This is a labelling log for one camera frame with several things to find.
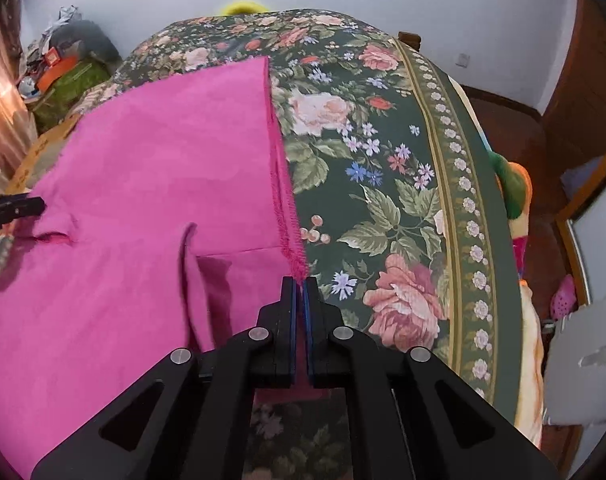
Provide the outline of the yellow curved object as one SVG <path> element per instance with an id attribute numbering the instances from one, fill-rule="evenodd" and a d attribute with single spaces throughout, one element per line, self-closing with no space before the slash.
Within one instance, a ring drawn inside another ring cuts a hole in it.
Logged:
<path id="1" fill-rule="evenodd" d="M 268 7 L 255 0 L 233 0 L 230 3 L 224 4 L 219 14 L 222 16 L 233 16 L 267 12 L 269 12 Z"/>

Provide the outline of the clutter pile with green box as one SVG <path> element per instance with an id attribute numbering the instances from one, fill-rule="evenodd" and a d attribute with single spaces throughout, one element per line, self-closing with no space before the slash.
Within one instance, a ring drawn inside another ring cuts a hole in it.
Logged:
<path id="1" fill-rule="evenodd" d="M 62 122 L 121 62 L 120 52 L 97 23 L 84 18 L 77 6 L 62 6 L 27 47 L 18 72 L 18 93 L 34 116 L 37 132 Z"/>

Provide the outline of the orange yellow blanket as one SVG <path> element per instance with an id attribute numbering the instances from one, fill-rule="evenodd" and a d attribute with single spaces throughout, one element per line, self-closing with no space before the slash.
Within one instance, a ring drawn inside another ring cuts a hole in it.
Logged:
<path id="1" fill-rule="evenodd" d="M 533 304 L 533 292 L 524 280 L 524 263 L 530 230 L 530 209 L 533 185 L 527 170 L 517 162 L 509 162 L 501 154 L 488 152 L 508 218 L 516 272 L 518 272 L 522 311 L 522 356 L 516 422 L 518 428 L 536 448 L 542 444 L 544 418 L 544 378 L 540 318 Z"/>

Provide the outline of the pink pants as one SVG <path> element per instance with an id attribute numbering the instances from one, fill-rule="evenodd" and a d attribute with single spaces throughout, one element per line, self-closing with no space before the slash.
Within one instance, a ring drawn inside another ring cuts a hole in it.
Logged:
<path id="1" fill-rule="evenodd" d="M 0 453 L 21 476 L 169 352 L 252 327 L 307 262 L 266 58 L 77 124 L 0 273 Z"/>

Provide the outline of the pink orange curtain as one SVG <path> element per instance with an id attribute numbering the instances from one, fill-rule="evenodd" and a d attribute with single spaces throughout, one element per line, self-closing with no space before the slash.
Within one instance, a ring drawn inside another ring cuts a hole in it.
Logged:
<path id="1" fill-rule="evenodd" d="M 16 88 L 23 57 L 20 31 L 21 0 L 1 0 L 0 193 L 4 191 L 37 139 L 33 115 Z"/>

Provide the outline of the floral green bedspread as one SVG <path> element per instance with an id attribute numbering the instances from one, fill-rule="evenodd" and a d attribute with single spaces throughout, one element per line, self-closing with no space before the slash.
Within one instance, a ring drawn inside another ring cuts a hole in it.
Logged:
<path id="1" fill-rule="evenodd" d="M 347 325 L 439 351 L 516 420 L 520 306 L 501 192 L 472 112 L 425 56 L 339 13 L 198 18 L 140 44 L 87 114 L 249 58 L 268 62 L 305 276 Z"/>

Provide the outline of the wall socket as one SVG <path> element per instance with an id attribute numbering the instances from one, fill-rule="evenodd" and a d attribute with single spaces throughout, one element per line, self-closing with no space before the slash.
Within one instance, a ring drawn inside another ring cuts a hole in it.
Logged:
<path id="1" fill-rule="evenodd" d="M 456 65 L 463 67 L 463 68 L 467 68 L 470 62 L 470 56 L 464 53 L 460 53 L 460 55 L 458 55 L 457 58 L 457 62 Z"/>

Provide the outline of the wooden bed post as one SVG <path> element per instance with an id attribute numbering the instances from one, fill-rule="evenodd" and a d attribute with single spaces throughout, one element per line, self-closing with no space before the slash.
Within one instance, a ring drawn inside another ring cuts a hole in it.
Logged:
<path id="1" fill-rule="evenodd" d="M 399 32 L 397 38 L 403 44 L 406 44 L 411 49 L 419 51 L 421 49 L 422 38 L 420 35 L 413 32 Z"/>

